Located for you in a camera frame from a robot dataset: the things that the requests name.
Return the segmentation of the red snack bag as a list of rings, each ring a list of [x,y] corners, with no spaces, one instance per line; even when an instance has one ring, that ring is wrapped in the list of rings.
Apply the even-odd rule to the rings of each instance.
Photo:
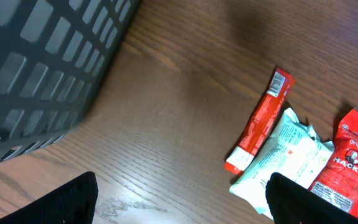
[[[358,218],[358,109],[338,124],[334,152],[309,190]]]

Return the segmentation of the red packet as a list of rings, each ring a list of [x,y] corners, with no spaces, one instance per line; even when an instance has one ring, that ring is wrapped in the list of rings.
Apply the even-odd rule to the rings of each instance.
[[[268,138],[295,79],[277,67],[270,79],[267,91],[250,117],[239,142],[225,161],[224,169],[241,175],[259,153]]]

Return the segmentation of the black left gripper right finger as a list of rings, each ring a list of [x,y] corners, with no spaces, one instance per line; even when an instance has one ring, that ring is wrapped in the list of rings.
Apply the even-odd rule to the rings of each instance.
[[[267,182],[265,196],[275,224],[358,224],[357,217],[278,172]]]

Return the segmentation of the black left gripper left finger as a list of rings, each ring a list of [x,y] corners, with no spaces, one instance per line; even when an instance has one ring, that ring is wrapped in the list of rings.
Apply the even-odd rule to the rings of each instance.
[[[92,224],[97,198],[96,175],[88,171],[0,218],[0,224]]]

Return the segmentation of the white small packet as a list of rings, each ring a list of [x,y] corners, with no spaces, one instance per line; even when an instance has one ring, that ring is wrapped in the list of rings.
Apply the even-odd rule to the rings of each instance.
[[[271,175],[278,172],[308,189],[333,152],[333,142],[322,142],[312,125],[301,124],[292,108],[287,108],[263,148],[229,191],[248,201],[259,214],[273,218],[265,196]]]

